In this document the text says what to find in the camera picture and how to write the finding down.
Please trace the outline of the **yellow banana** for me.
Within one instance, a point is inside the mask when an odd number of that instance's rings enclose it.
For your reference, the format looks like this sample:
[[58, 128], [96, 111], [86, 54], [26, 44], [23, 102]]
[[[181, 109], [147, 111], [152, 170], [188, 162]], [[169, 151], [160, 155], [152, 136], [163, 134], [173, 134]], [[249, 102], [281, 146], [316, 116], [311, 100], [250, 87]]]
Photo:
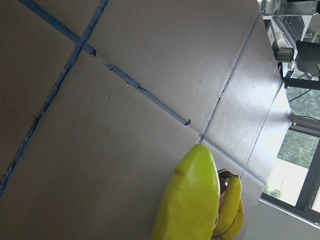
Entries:
[[162, 195], [152, 240], [209, 240], [220, 202], [220, 182], [214, 158], [195, 145], [177, 164]]
[[242, 199], [240, 198], [237, 212], [231, 226], [223, 233], [219, 234], [216, 240], [233, 240], [241, 231], [244, 223], [244, 207]]
[[219, 240], [232, 240], [240, 232], [244, 222], [244, 208], [241, 200], [242, 184], [238, 175], [227, 181], [219, 218], [213, 235]]

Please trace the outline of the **dark red apple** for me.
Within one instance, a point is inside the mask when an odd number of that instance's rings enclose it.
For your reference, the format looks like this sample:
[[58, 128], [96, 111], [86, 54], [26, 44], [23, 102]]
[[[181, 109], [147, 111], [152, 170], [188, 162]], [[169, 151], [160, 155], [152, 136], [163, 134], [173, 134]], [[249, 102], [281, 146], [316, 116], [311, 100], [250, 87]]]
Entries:
[[222, 207], [225, 192], [227, 190], [230, 179], [231, 179], [230, 177], [222, 177], [222, 176], [219, 177], [219, 182], [220, 182], [219, 209]]

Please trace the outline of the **black monitor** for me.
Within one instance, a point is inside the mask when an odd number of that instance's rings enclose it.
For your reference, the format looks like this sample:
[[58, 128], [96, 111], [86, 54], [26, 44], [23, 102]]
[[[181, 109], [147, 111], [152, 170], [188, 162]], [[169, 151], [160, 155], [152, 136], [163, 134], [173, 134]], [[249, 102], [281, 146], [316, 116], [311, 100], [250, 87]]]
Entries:
[[315, 42], [297, 41], [297, 56], [295, 58], [296, 66], [299, 71], [318, 74], [320, 68], [320, 44]]

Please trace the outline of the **metal cylinder weight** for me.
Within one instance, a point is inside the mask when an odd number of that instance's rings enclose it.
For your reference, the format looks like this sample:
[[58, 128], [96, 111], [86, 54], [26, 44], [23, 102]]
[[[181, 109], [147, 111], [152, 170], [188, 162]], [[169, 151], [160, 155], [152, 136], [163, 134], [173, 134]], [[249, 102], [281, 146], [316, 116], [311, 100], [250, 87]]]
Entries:
[[275, 59], [278, 62], [290, 63], [294, 60], [295, 49], [292, 47], [281, 47], [276, 51]]

